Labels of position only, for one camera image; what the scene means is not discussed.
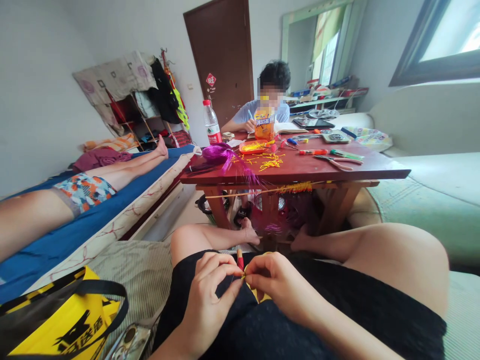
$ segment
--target light blue t-shirt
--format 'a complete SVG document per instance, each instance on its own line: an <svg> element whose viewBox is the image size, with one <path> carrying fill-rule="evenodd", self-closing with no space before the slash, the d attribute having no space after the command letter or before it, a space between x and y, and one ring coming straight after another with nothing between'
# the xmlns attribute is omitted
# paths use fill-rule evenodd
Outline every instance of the light blue t-shirt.
<svg viewBox="0 0 480 360"><path fill-rule="evenodd" d="M250 119L249 110L252 116L255 116L255 112L259 107L260 100L253 100L247 102L241 107L241 109L233 117L233 121L237 124L246 123ZM279 123L288 123L290 121L290 106L282 102L276 111L276 120Z"/></svg>

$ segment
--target black shorts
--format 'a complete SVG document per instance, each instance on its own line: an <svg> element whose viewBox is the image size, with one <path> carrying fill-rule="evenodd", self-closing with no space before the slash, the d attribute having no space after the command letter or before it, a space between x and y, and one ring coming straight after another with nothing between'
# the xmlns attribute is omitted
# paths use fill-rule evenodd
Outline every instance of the black shorts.
<svg viewBox="0 0 480 360"><path fill-rule="evenodd" d="M182 321L195 266L205 252L183 259L173 269L170 295L160 317L154 349ZM245 265L255 255L245 253ZM443 336L447 324L425 305L356 270L295 255L289 260L327 301L400 356L444 359ZM231 282L229 276L218 286L219 297ZM290 321L273 301L257 304L250 289L243 284L217 338L201 359L336 358L321 339Z"/></svg>

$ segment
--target bare foot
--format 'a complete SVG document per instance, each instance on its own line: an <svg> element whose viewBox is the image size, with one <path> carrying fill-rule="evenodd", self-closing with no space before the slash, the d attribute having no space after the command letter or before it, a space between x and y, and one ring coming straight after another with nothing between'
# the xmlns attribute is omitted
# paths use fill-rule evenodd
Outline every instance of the bare foot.
<svg viewBox="0 0 480 360"><path fill-rule="evenodd" d="M260 245L260 238L252 227L252 223L248 217L243 218L239 221L241 224L241 230L245 231L245 243L252 245Z"/></svg>
<svg viewBox="0 0 480 360"><path fill-rule="evenodd" d="M290 244L293 252L299 252L306 249L306 245L312 241L312 237L307 235L307 224L303 225L299 233L295 236L295 240Z"/></svg>
<svg viewBox="0 0 480 360"><path fill-rule="evenodd" d="M169 157L169 151L167 149L167 146L165 145L163 137L158 137L158 144L156 145L156 149L153 151L157 152L160 156L166 156L167 158Z"/></svg>

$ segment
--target foot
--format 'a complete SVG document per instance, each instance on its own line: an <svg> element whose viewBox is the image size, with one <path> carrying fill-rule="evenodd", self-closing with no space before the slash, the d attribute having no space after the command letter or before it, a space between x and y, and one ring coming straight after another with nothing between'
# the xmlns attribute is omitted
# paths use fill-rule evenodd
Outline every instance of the foot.
<svg viewBox="0 0 480 360"><path fill-rule="evenodd" d="M307 224L303 225L299 233L295 236L295 240L290 245L293 252L299 252L307 249L307 244L312 241L312 237L307 235Z"/></svg>
<svg viewBox="0 0 480 360"><path fill-rule="evenodd" d="M161 136L158 137L158 144L156 145L156 149L153 151L158 153L159 156L166 156L168 158L169 151L167 149L167 146L165 145L165 141L163 137Z"/></svg>
<svg viewBox="0 0 480 360"><path fill-rule="evenodd" d="M248 217L243 218L240 220L241 230L245 232L245 243L249 243L252 245L260 245L260 238L255 232L254 228L252 227L252 223Z"/></svg>
<svg viewBox="0 0 480 360"><path fill-rule="evenodd" d="M241 220L248 218L252 213L252 204L250 201L247 202L246 206L247 207L244 207L244 205L240 206L235 214L235 217L233 218L233 223L238 227L242 226Z"/></svg>

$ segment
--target hand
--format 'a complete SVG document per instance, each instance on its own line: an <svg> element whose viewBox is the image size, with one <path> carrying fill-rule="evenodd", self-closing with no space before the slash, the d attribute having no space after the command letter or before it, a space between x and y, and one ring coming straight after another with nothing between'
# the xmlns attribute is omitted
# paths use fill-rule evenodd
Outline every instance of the hand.
<svg viewBox="0 0 480 360"><path fill-rule="evenodd" d="M214 342L242 287L243 281L237 279L218 298L217 286L228 275L243 275L231 255L206 252L196 263L185 315L176 329L184 339L181 346L189 347L189 354L196 359Z"/></svg>
<svg viewBox="0 0 480 360"><path fill-rule="evenodd" d="M257 126L257 122L253 119L248 119L247 122L243 123L243 129L247 133L253 133L255 131L255 127Z"/></svg>
<svg viewBox="0 0 480 360"><path fill-rule="evenodd" d="M290 320L311 329L319 303L325 299L279 252L256 256L245 269L245 281L257 290L258 300L268 294Z"/></svg>

